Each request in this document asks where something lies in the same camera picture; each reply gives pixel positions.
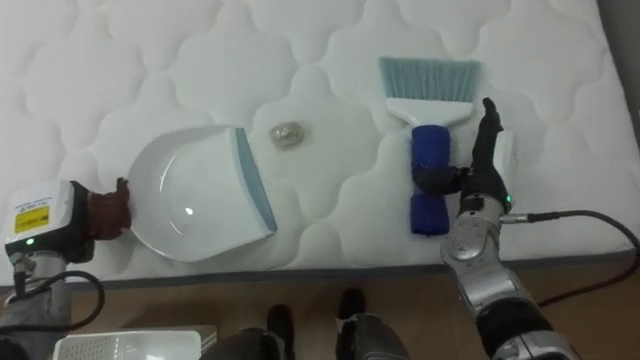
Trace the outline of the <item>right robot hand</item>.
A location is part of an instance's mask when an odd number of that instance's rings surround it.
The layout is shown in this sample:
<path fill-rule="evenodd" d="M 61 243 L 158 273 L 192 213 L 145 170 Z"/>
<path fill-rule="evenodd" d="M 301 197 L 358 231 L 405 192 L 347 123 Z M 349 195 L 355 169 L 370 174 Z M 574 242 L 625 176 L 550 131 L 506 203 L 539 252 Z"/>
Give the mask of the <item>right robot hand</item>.
<path fill-rule="evenodd" d="M 495 103 L 485 97 L 482 100 L 484 116 L 479 123 L 472 162 L 468 167 L 418 165 L 412 171 L 414 184 L 431 195 L 460 193 L 458 214 L 480 211 L 478 197 L 494 200 L 500 214 L 508 214 L 512 208 L 505 182 L 494 165 L 498 135 L 504 131 Z"/>

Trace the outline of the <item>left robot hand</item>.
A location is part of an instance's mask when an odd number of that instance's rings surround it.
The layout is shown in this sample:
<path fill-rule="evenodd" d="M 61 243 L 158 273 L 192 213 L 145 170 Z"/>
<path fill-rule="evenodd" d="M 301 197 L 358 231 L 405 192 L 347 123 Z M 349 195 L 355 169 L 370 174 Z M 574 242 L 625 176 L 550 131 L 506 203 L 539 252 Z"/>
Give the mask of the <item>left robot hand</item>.
<path fill-rule="evenodd" d="M 73 180 L 51 180 L 14 193 L 1 239 L 13 264 L 38 253 L 69 263 L 86 263 L 97 241 L 112 241 L 131 227 L 129 181 L 97 193 Z"/>

